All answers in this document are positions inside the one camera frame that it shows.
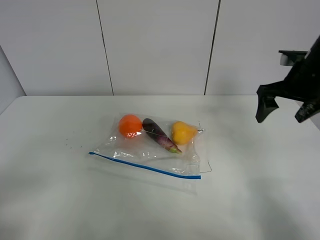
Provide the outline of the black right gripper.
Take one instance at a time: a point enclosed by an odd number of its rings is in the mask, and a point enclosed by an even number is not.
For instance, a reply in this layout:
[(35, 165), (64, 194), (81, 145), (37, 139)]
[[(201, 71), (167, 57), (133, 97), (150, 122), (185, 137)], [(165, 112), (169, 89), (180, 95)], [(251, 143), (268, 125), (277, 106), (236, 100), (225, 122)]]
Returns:
[(318, 38), (303, 59), (297, 61), (283, 81), (260, 85), (255, 118), (262, 123), (279, 106), (276, 97), (303, 102), (295, 114), (302, 123), (320, 112), (320, 39)]

